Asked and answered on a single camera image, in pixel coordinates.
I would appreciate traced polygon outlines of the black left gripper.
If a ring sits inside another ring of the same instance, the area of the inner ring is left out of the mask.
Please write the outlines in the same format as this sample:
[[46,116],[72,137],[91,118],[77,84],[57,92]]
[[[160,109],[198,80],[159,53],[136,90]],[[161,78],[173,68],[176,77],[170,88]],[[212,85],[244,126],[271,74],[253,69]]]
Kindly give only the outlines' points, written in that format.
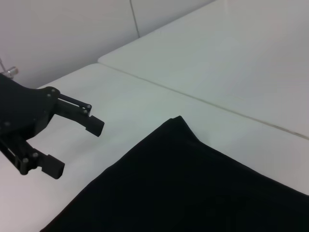
[[21,175],[38,167],[59,179],[65,163],[33,148],[26,140],[36,136],[49,124],[53,113],[84,126],[100,137],[104,122],[90,116],[92,105],[60,94],[54,87],[32,89],[0,75],[0,151]]

